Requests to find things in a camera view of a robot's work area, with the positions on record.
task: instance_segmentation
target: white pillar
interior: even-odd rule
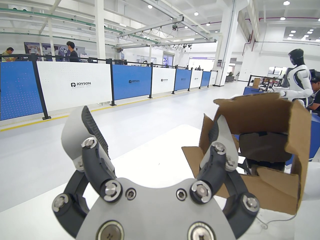
[[[104,0],[94,0],[95,22],[96,22],[96,40],[97,57],[106,58],[105,36],[104,36]]]
[[[149,63],[151,63],[151,53],[152,53],[152,44],[150,43],[150,47],[149,47]]]
[[[48,28],[49,28],[51,55],[52,55],[52,56],[55,56],[55,46],[54,46],[54,37],[53,37],[53,34],[52,34],[51,18],[48,18]]]
[[[238,27],[239,11],[245,8],[248,0],[225,0],[228,7],[223,10],[222,23],[220,32],[223,34],[217,48],[215,70],[218,71],[216,85],[223,86],[225,84],[228,67],[233,50],[233,40],[235,38]],[[217,61],[222,60],[222,66],[217,67]]]

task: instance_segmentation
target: white table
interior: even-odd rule
[[[198,146],[200,130],[189,125],[180,125],[167,133],[114,159],[117,177],[125,177],[139,185],[162,188],[175,185],[187,178],[193,178],[182,146]],[[0,213],[0,239],[24,240],[69,240],[70,237],[56,220],[51,205],[53,199],[63,192],[66,184],[48,191]],[[89,185],[84,194],[91,208],[98,195]],[[225,199],[215,199],[224,207]],[[288,219],[291,215],[261,210],[258,217],[264,222],[274,219]],[[293,239],[294,220],[271,223],[268,230],[257,220],[241,240]]]

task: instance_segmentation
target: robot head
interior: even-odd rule
[[[289,54],[290,57],[290,61],[291,63],[295,66],[300,66],[304,64],[303,61],[303,50],[298,48],[298,49],[294,49],[292,50]]]

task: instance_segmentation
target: cardboard box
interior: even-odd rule
[[[288,133],[285,150],[294,155],[291,174],[258,167],[259,176],[241,177],[248,191],[259,199],[261,208],[291,215],[297,213],[309,162],[311,114],[298,101],[286,101],[278,93],[216,99],[214,103],[219,105],[215,118],[220,114],[224,115],[234,135],[261,131]],[[205,115],[199,147],[182,148],[195,178],[199,173],[200,162],[209,148],[208,132],[213,124]],[[225,185],[216,195],[229,197]]]
[[[260,85],[260,78],[255,78],[255,79],[253,80],[253,86],[252,86],[252,88],[258,89],[258,88],[259,88],[259,85]]]

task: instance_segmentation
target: metal gripper plate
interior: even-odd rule
[[[235,240],[231,227],[218,203],[212,198],[206,204],[192,201],[189,191],[195,179],[167,188],[146,188],[128,179],[117,179],[123,194],[116,203],[107,203],[101,197],[88,213],[76,240],[95,240],[101,225],[107,221],[119,222],[125,240],[186,240],[188,230],[195,222],[209,225],[217,240]],[[136,197],[129,201],[125,192],[136,190]],[[179,201],[178,189],[185,189],[187,198]]]

